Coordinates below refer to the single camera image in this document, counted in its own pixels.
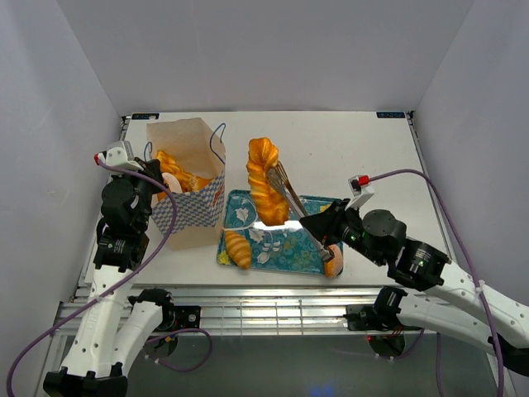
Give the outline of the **metal tongs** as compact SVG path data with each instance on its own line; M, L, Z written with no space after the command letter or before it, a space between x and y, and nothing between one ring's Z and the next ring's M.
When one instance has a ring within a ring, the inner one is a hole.
M269 185L284 197L290 209L299 220L308 216L307 210L294 191L293 186L290 184L286 170L280 161L277 162L276 166L273 166L268 170L266 177ZM334 258L334 254L331 250L325 248L308 230L306 230L306 232L322 261L331 261Z

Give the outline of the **cream sandwich bread slice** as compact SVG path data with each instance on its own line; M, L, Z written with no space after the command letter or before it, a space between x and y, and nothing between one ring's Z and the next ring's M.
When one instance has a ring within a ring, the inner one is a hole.
M164 172L162 177L172 193L181 194L183 192L179 180L173 174Z

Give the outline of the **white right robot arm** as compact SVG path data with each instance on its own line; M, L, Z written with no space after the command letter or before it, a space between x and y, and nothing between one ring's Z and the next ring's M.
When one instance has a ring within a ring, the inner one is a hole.
M362 330L425 328L499 354L509 370L528 374L528 307L487 285L475 285L445 253L407 237L391 212L364 216L347 201L301 219L324 246L342 242L378 266L387 266L395 286L384 286L375 303L348 322Z

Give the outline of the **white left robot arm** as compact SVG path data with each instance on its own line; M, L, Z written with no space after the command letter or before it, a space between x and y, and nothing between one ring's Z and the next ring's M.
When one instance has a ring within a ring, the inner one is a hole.
M129 296L149 244L152 198L167 189L160 162L112 173L102 190L88 309L60 369L45 376L49 396L126 395L128 372L150 333L174 324L170 305Z

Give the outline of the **sugared donut bread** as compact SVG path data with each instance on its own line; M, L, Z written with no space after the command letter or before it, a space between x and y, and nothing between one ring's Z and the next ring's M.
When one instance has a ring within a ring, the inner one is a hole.
M212 179L192 175L188 180L188 187L190 191L199 191L204 189L211 181Z

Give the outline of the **twisted ring bread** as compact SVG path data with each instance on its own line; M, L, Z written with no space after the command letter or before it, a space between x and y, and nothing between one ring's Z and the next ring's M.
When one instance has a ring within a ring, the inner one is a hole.
M191 192L188 187L188 180L193 175L179 165L176 159L165 151L157 151L156 157L160 162L161 171L173 174L180 182L182 190L187 193Z

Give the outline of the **blue checkered paper bag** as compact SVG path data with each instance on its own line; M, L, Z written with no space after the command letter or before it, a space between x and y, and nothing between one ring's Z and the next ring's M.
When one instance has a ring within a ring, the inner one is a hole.
M158 193L152 220L174 250L218 242L225 203L226 124L210 128L200 117L155 122L146 127L147 144L160 162L171 195Z

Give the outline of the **braided leaf bread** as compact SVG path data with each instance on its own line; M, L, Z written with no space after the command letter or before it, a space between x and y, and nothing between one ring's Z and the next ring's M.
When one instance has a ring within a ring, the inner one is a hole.
M289 205L285 198L268 182L267 173L279 161L279 150L268 137L249 141L246 169L250 195L261 222L265 226L283 225L289 218Z

